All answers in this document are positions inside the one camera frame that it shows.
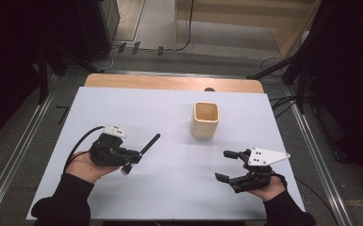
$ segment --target wooden cup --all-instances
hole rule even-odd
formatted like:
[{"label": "wooden cup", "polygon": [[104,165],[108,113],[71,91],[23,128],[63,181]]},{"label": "wooden cup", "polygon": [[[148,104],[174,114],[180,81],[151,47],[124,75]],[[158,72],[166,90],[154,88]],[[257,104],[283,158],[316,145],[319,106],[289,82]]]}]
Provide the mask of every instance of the wooden cup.
[{"label": "wooden cup", "polygon": [[219,108],[214,103],[197,102],[193,107],[190,132],[194,137],[211,138],[219,124]]}]

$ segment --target table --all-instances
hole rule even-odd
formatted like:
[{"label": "table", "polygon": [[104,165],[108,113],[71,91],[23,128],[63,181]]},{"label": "table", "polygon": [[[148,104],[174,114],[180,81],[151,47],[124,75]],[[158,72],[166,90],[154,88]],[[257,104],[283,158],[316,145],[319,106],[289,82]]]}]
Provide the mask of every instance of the table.
[{"label": "table", "polygon": [[[190,19],[191,2],[175,1],[174,49],[177,20]],[[271,28],[282,58],[288,58],[310,28],[320,3],[321,0],[195,0],[192,20]]]},{"label": "table", "polygon": [[[285,152],[267,95],[259,82],[91,74],[85,86],[74,99],[33,203],[53,194],[72,146],[89,129],[117,119],[128,133],[123,144],[127,149],[140,150],[156,133],[161,138],[129,175],[112,173],[96,183],[89,197],[91,218],[245,220],[266,217],[261,199],[247,193],[236,195],[230,186],[217,182],[214,177],[214,172],[231,178],[246,173],[241,161],[223,157],[226,149],[240,152],[261,147]],[[216,91],[194,90],[208,86]],[[244,92],[232,92],[233,87]],[[220,123],[210,140],[190,135],[191,107],[197,101],[216,102],[220,107]],[[97,136],[89,136],[79,150],[88,149]],[[272,167],[286,176],[289,193],[304,209],[289,161]]]}]

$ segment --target cable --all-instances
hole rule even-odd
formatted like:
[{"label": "cable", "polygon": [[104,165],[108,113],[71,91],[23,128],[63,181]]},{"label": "cable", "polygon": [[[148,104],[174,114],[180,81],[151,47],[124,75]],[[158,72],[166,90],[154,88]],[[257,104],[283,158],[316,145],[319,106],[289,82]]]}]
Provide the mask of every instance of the cable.
[{"label": "cable", "polygon": [[85,134],[80,140],[78,140],[78,142],[75,144],[72,151],[70,152],[69,157],[67,157],[66,164],[64,164],[63,173],[69,167],[70,163],[72,163],[72,161],[74,160],[73,154],[75,153],[75,150],[77,150],[78,146],[82,143],[82,141],[84,141],[84,139],[87,138],[87,136],[89,136],[91,133],[93,133],[97,130],[103,129],[103,128],[105,128],[105,126],[95,127],[93,129],[91,129],[87,134]]},{"label": "cable", "polygon": [[127,15],[125,15],[124,13],[119,13],[119,15],[123,15],[125,17],[125,20],[120,21],[119,24],[124,23],[124,22],[126,22],[128,20]]},{"label": "cable", "polygon": [[[192,4],[190,6],[190,25],[191,25],[191,22],[192,22],[192,13],[193,13],[193,5],[194,5],[194,2],[195,1],[192,0]],[[189,38],[188,38],[187,44],[185,44],[185,46],[182,47],[181,49],[176,49],[175,50],[176,52],[179,52],[179,51],[184,50],[190,44],[190,27],[189,27],[188,31],[189,31]]]},{"label": "cable", "polygon": [[284,114],[284,112],[286,112],[291,106],[295,105],[296,101],[294,101],[293,103],[291,103],[287,108],[285,108],[283,111],[281,111],[281,113],[279,113],[278,115],[275,116],[275,118],[280,117],[282,114]]},{"label": "cable", "polygon": [[305,184],[303,181],[301,181],[300,179],[298,179],[296,176],[294,176],[295,179],[300,182],[302,185],[304,185],[305,187],[307,187],[311,192],[313,192],[313,194],[315,194],[321,201],[322,203],[325,205],[325,207],[327,207],[328,211],[331,213],[332,218],[334,219],[336,225],[338,225],[338,221],[337,218],[335,217],[334,212],[331,210],[331,207],[328,206],[328,204],[322,199],[322,197],[320,197],[320,195],[314,191],[310,186],[308,186],[307,184]]},{"label": "cable", "polygon": [[99,66],[99,65],[96,65],[96,64],[95,64],[95,63],[93,63],[93,62],[91,62],[91,64],[92,64],[93,66],[97,67],[98,69],[101,69],[101,70],[106,70],[106,69],[111,68],[111,67],[113,66],[113,63],[114,63],[114,59],[113,59],[113,56],[112,56],[111,54],[112,54],[112,53],[113,53],[113,51],[114,51],[114,50],[116,50],[116,49],[117,49],[117,47],[114,47],[113,49],[111,49],[111,50],[110,50],[109,55],[110,55],[111,63],[110,63],[110,65],[109,65],[109,66],[107,66],[107,67],[101,67],[101,66]]},{"label": "cable", "polygon": [[289,101],[292,100],[296,100],[296,95],[295,96],[287,96],[287,97],[282,97],[282,98],[275,98],[275,99],[271,99],[270,101],[275,101],[278,100],[274,105],[272,105],[272,110],[275,110],[276,108],[278,108],[280,105],[283,105]]}]

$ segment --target floor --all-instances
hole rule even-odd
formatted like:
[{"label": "floor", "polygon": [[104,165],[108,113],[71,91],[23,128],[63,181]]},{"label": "floor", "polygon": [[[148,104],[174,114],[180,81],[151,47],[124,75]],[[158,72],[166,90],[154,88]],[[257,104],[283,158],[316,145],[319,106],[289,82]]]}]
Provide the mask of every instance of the floor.
[{"label": "floor", "polygon": [[[119,8],[126,8],[120,2]],[[138,29],[130,29],[132,35],[113,42],[115,50],[115,46],[125,40],[129,48],[122,53],[113,51],[93,62],[105,68],[105,73],[139,72],[244,79],[246,75],[259,73],[278,61],[266,59],[280,57],[267,28],[205,23],[192,23],[191,43],[184,51],[165,52],[160,56],[158,46],[163,46],[164,49],[171,49],[173,46],[173,39],[169,38],[173,33],[172,1],[146,0],[143,10],[141,9],[142,7],[136,8],[134,16],[131,15],[132,10],[120,10],[127,18],[140,18],[140,21],[134,26]],[[185,22],[178,22],[178,27],[178,46],[183,46],[188,36]],[[132,47],[139,41],[140,49],[137,54],[133,54]],[[66,76],[54,76],[51,80],[51,95],[45,105],[36,105],[36,90],[0,133],[0,185],[4,185],[0,188],[0,225],[32,225],[32,222],[25,220],[25,215],[64,123],[60,121],[65,110],[62,107],[71,106],[78,87],[83,86],[89,74],[70,61],[68,67]],[[280,74],[282,71],[260,80],[269,99],[285,97],[296,89],[296,86],[283,85]],[[274,115],[287,107],[288,105],[283,105],[274,111]],[[290,163],[294,174],[307,185],[298,183],[305,210],[316,218],[318,225],[337,225],[331,214],[341,214],[336,210],[346,212],[347,223],[343,225],[363,225],[363,169],[355,164],[341,164],[335,159],[332,143],[324,132],[322,122],[313,114],[309,103],[305,104],[305,109],[303,118],[294,106],[277,118],[285,147],[293,156]],[[303,132],[300,123],[302,119],[307,122],[309,134],[313,137],[308,137]],[[31,129],[28,126],[30,122],[35,122]],[[32,136],[24,137],[24,131],[30,132]],[[17,164],[8,164],[12,163],[14,155],[20,161]],[[316,158],[319,155],[320,162],[325,167],[318,167],[319,159]],[[324,169],[330,180],[323,178]],[[4,174],[8,175],[5,183],[1,180]],[[337,193],[330,193],[328,186],[333,186]],[[340,196],[342,206],[333,206],[333,199],[337,198],[335,194]],[[323,202],[328,206],[331,203],[334,211],[327,210]],[[263,223],[263,220],[250,220],[245,225]],[[102,222],[93,221],[91,225],[102,225]]]}]

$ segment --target black curtain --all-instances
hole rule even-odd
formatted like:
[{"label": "black curtain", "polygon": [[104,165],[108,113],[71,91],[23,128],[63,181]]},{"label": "black curtain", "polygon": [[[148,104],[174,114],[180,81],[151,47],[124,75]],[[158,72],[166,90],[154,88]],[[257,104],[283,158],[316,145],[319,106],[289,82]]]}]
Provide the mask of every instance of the black curtain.
[{"label": "black curtain", "polygon": [[0,130],[38,86],[38,44],[21,1],[0,1]]},{"label": "black curtain", "polygon": [[303,62],[311,89],[344,133],[335,145],[363,167],[363,1],[322,1],[285,83],[298,76]]}]

